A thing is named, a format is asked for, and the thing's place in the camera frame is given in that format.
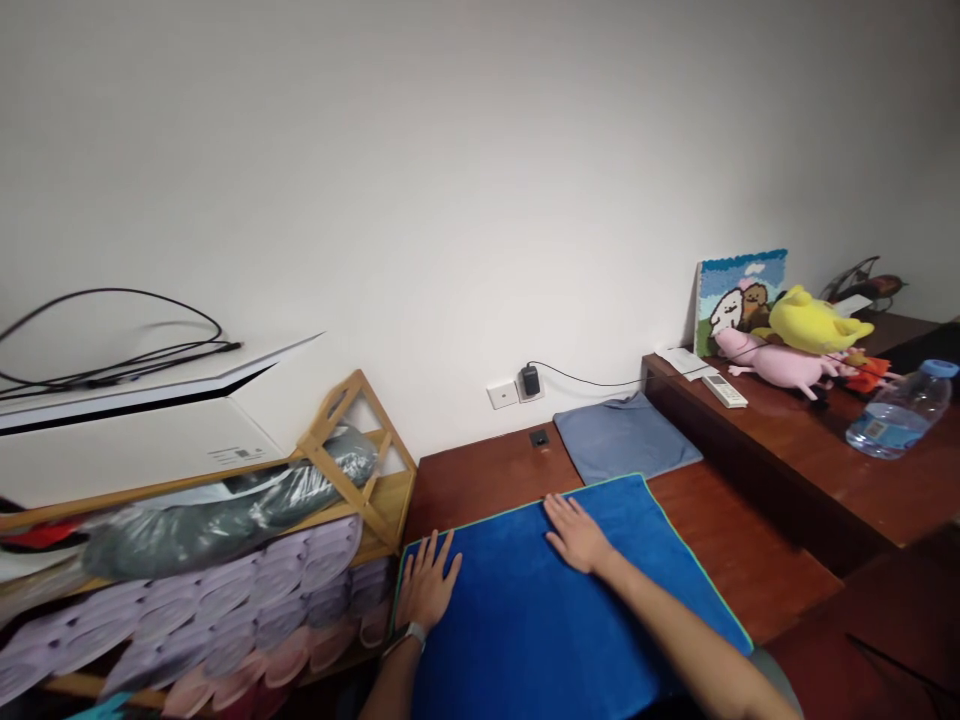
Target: wooden rack frame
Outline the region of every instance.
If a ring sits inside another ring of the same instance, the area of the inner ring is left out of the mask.
[[[381,427],[379,430],[365,433],[377,446],[377,467],[364,486],[358,488],[340,470],[333,457],[324,449],[323,444],[330,438],[337,423],[343,419],[361,395],[370,405]],[[382,475],[381,468],[391,447],[396,448],[407,469],[390,475]],[[309,459],[316,465],[337,489],[342,499],[314,513],[297,526],[286,530],[283,535],[306,530],[357,513],[363,518],[364,531],[360,548],[351,563],[351,567],[389,555],[399,555],[402,550],[401,543],[407,510],[410,507],[410,498],[413,495],[413,485],[416,480],[417,464],[400,439],[397,429],[361,370],[352,372],[346,380],[334,386],[327,393],[320,404],[320,409],[313,423],[297,444],[297,450],[281,461],[185,478],[137,490],[126,490],[35,510],[26,510],[16,515],[0,518],[0,531],[30,527],[40,522],[62,519],[78,513],[103,510],[118,504],[136,502],[148,497],[217,482],[239,473],[297,462],[304,458]],[[111,584],[107,580],[94,579],[73,594],[96,590]],[[316,682],[321,677],[327,677],[375,657],[375,653],[379,652],[379,650],[371,651],[360,647],[355,647],[354,651],[345,655],[324,673],[316,676],[308,675],[302,680],[301,684]],[[105,675],[101,676],[81,670],[63,677],[50,679],[43,687],[52,692],[96,698],[103,690],[105,682]],[[163,707],[165,699],[165,692],[148,689],[133,695],[128,703],[140,707],[160,709]]]

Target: hand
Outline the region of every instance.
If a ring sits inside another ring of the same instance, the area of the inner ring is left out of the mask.
[[[617,551],[600,526],[573,498],[567,500],[559,495],[547,495],[543,509],[557,529],[555,533],[547,533],[547,542],[574,570],[587,575],[595,573],[616,555]]]
[[[437,549],[437,531],[424,538],[420,543],[417,557],[407,556],[403,572],[403,584],[400,586],[400,599],[397,602],[398,628],[409,622],[415,622],[429,633],[443,618],[450,604],[453,586],[460,574],[463,553],[457,553],[450,563],[450,572],[443,577],[443,567],[447,564],[447,555],[453,544],[453,530],[447,535],[447,541],[434,558]]]

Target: water bottle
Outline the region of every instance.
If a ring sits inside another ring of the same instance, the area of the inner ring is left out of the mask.
[[[950,378],[958,370],[953,363],[925,360],[917,372],[894,381],[867,404],[847,430],[847,442],[873,457],[900,457],[950,405]]]

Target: air conditioner remote control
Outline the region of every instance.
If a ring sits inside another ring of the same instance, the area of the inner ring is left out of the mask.
[[[702,379],[724,406],[728,408],[747,406],[747,399],[723,375],[706,375]]]

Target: wall socket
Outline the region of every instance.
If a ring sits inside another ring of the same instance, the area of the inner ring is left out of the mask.
[[[487,388],[487,395],[490,396],[490,404],[494,410],[499,410],[507,405],[516,405],[520,402],[520,395],[517,393],[517,384],[507,382],[503,385]]]

